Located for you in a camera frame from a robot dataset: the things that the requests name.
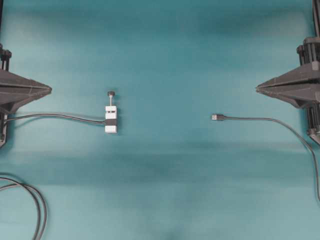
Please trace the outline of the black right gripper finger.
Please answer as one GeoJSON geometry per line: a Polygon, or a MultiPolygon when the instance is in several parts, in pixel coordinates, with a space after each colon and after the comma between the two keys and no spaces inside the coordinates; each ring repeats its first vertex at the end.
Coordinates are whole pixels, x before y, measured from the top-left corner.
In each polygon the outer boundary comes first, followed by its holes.
{"type": "Polygon", "coordinates": [[[256,92],[289,103],[295,108],[307,108],[313,104],[320,103],[320,92],[311,89],[290,91],[257,90],[256,92]]]}
{"type": "Polygon", "coordinates": [[[320,64],[303,64],[289,72],[259,84],[256,90],[270,87],[289,86],[297,84],[306,84],[320,79],[320,64]]]}

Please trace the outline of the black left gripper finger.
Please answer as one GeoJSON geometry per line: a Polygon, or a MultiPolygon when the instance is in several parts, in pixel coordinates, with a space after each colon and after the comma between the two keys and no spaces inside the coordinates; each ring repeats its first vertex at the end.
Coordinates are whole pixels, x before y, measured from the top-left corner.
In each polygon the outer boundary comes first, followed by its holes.
{"type": "Polygon", "coordinates": [[[51,94],[52,89],[22,88],[0,93],[0,112],[13,114],[20,107],[51,94]]]}
{"type": "Polygon", "coordinates": [[[0,70],[0,86],[13,88],[35,88],[50,91],[52,90],[52,88],[48,85],[45,85],[33,79],[22,77],[9,71],[5,71],[3,69],[0,70]]]}

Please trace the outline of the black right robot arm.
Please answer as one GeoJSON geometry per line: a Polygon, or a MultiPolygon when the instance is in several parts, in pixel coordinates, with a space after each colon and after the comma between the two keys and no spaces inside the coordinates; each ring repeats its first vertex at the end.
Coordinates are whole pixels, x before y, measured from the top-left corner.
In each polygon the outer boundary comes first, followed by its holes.
{"type": "Polygon", "coordinates": [[[305,109],[307,135],[320,143],[320,38],[307,37],[296,49],[300,66],[256,87],[256,92],[305,109]]]}

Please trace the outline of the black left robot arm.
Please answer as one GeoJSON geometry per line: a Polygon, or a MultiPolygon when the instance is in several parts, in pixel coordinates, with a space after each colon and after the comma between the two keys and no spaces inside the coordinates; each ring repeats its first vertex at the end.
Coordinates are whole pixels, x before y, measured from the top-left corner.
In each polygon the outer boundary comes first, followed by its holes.
{"type": "Polygon", "coordinates": [[[9,115],[29,104],[43,98],[52,92],[48,85],[28,79],[9,71],[12,53],[7,49],[0,49],[0,145],[7,139],[7,120],[9,115]]]}

